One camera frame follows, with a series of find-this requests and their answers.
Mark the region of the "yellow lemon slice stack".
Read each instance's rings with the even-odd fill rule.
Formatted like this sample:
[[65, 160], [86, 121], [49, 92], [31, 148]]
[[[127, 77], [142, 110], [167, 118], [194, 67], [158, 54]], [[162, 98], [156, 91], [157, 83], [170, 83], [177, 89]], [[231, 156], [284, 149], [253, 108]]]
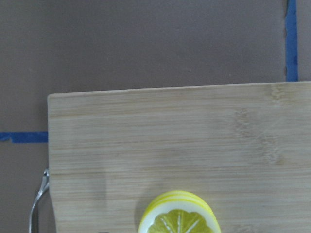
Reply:
[[139, 233], [220, 233], [210, 206], [199, 196], [182, 190], [154, 198], [140, 220]]

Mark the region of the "wooden cutting board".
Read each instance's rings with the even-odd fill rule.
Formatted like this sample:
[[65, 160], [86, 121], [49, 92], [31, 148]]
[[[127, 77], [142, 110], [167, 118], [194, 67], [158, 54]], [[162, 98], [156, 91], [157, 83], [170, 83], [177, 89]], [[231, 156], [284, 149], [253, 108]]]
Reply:
[[311, 84], [51, 94], [59, 233], [135, 233], [161, 193], [186, 190], [224, 233], [311, 230]]

